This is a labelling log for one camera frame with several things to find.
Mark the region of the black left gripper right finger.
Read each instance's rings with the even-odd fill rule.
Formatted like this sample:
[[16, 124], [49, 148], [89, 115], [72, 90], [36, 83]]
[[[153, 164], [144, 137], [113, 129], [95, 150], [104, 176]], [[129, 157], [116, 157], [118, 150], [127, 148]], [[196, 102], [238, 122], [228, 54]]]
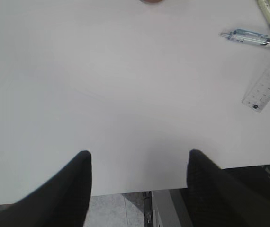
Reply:
[[193, 149], [187, 186], [196, 227], [270, 227], [270, 174], [261, 166], [221, 169]]

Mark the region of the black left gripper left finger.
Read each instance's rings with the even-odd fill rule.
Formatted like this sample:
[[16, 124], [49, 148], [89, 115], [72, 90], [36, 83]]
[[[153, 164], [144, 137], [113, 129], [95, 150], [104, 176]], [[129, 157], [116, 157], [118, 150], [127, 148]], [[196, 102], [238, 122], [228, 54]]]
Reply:
[[91, 154], [81, 151], [34, 192], [0, 211], [0, 227], [82, 227], [91, 189]]

